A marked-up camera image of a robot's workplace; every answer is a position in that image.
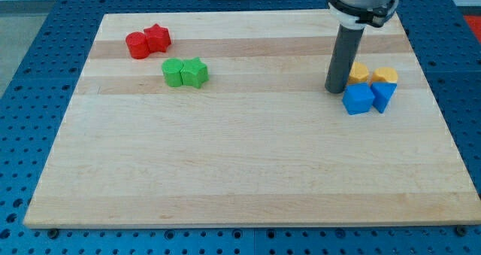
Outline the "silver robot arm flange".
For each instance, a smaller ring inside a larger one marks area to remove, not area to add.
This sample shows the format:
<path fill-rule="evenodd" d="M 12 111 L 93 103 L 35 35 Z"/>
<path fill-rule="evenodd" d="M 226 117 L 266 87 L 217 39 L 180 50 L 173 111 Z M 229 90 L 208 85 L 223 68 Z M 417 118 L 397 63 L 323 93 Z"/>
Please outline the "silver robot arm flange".
<path fill-rule="evenodd" d="M 400 0 L 327 0 L 331 15 L 351 30 L 366 26 L 381 28 L 387 23 Z"/>

